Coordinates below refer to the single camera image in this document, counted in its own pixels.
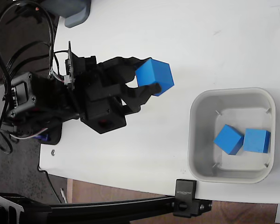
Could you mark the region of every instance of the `blue cube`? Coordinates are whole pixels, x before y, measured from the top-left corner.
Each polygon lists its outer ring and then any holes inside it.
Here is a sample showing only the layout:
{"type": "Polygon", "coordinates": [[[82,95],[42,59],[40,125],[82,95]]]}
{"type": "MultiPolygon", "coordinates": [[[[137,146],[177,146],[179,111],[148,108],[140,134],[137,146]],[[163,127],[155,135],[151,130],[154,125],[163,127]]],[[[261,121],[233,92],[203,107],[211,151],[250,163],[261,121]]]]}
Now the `blue cube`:
{"type": "Polygon", "coordinates": [[[267,153],[270,137],[271,133],[267,130],[247,128],[243,150],[256,153],[267,153]]]}
{"type": "Polygon", "coordinates": [[[160,84],[162,90],[155,94],[155,96],[161,95],[163,92],[174,86],[169,64],[151,58],[136,70],[136,77],[138,86],[154,83],[160,84]]]}
{"type": "Polygon", "coordinates": [[[242,147],[243,142],[244,135],[229,125],[225,125],[214,140],[214,143],[228,155],[235,155],[242,147]]]}

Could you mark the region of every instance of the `white bin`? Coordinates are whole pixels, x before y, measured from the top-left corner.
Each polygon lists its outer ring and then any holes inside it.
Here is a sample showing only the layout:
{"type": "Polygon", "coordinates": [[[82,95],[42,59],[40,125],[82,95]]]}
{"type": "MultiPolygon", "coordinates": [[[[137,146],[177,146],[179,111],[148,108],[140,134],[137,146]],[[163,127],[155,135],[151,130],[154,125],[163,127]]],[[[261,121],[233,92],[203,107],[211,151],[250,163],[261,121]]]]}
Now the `white bin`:
{"type": "Polygon", "coordinates": [[[266,178],[274,163],[276,105],[261,88],[213,90],[200,94],[190,111],[188,165],[200,181],[257,183],[266,178]],[[271,132],[268,153],[243,151],[228,155],[216,144],[223,126],[241,133],[246,128],[271,132]]]}

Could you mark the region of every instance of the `black clamp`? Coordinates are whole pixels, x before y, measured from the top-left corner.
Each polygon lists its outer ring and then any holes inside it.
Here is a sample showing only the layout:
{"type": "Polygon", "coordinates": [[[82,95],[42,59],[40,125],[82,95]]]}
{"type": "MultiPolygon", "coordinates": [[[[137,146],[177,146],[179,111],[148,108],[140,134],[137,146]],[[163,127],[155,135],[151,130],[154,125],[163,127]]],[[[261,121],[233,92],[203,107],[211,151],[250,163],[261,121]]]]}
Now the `black clamp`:
{"type": "Polygon", "coordinates": [[[195,199],[196,181],[176,180],[174,216],[191,218],[211,211],[212,201],[195,199]]]}

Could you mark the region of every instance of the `wooden floor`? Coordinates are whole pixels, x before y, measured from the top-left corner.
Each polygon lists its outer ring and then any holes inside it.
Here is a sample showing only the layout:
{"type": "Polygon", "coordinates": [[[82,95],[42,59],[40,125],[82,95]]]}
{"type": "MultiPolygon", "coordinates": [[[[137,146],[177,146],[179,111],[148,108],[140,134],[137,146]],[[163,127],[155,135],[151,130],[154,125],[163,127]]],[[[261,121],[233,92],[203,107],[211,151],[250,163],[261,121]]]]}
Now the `wooden floor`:
{"type": "MultiPolygon", "coordinates": [[[[68,200],[73,203],[107,202],[156,197],[159,195],[111,188],[80,181],[68,182],[68,200]]],[[[133,224],[272,224],[276,204],[213,202],[211,212],[192,219],[167,214],[133,221],[133,224]]]]}

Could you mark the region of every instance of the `gray container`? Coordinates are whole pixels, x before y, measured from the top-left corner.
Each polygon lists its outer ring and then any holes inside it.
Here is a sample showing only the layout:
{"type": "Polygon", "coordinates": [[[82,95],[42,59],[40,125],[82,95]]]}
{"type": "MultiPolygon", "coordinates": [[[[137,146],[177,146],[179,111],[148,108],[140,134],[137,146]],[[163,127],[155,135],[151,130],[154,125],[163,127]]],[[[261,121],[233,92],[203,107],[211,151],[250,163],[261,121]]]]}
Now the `gray container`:
{"type": "Polygon", "coordinates": [[[91,0],[45,0],[41,5],[50,12],[64,17],[64,25],[72,28],[87,20],[91,0]]]}
{"type": "Polygon", "coordinates": [[[205,182],[257,183],[273,167],[276,105],[261,88],[213,90],[200,94],[190,111],[188,165],[195,178],[205,182]],[[243,151],[228,155],[215,137],[228,124],[241,133],[246,128],[271,132],[267,154],[243,151]]]}

